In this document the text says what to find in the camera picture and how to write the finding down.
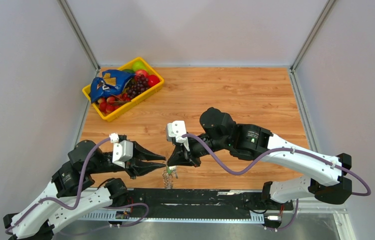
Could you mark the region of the large keyring with small rings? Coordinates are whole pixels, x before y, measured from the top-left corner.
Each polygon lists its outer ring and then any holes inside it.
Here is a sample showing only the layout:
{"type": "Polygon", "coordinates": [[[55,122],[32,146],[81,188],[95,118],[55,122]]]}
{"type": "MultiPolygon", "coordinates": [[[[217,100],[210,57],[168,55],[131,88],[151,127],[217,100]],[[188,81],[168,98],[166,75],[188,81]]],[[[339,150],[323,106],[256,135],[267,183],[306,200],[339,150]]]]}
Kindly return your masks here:
{"type": "Polygon", "coordinates": [[[166,160],[164,161],[165,169],[163,170],[163,173],[162,173],[163,186],[164,186],[164,189],[170,190],[174,187],[173,181],[174,181],[174,179],[178,179],[178,174],[177,174],[177,169],[176,169],[176,173],[174,173],[172,175],[167,174],[166,167],[168,166],[168,158],[171,156],[171,152],[166,151],[164,156],[165,156],[166,160]]]}

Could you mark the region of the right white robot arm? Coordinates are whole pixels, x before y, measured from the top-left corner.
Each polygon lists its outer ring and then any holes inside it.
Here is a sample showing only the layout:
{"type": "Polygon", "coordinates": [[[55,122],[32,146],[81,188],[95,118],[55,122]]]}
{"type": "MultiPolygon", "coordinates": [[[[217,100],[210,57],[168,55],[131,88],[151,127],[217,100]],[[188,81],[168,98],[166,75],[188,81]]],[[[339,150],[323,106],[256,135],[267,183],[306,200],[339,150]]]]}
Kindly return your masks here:
{"type": "Polygon", "coordinates": [[[294,199],[314,197],[332,205],[343,204],[353,193],[347,178],[352,158],[346,153],[336,156],[319,154],[295,145],[270,130],[235,122],[217,108],[207,109],[199,118],[203,133],[187,132],[185,122],[176,120],[166,125],[166,138],[174,144],[167,164],[199,167],[204,156],[216,157],[227,150],[237,159],[276,164],[301,173],[301,177],[286,181],[268,181],[262,187],[261,202],[273,209],[294,199]]]}

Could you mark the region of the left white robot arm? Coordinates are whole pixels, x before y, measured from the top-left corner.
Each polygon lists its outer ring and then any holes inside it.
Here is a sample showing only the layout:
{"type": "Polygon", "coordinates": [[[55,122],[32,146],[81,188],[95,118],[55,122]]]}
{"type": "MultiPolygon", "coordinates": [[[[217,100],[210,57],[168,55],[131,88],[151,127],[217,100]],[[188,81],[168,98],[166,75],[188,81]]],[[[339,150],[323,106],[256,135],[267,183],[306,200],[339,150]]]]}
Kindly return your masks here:
{"type": "Polygon", "coordinates": [[[24,210],[3,217],[5,233],[12,240],[50,240],[63,228],[98,209],[117,209],[129,217],[135,202],[120,178],[111,178],[89,193],[93,175],[124,172],[132,179],[165,167],[163,155],[153,153],[125,135],[111,134],[101,144],[83,140],[68,153],[65,162],[44,190],[24,210]]]}

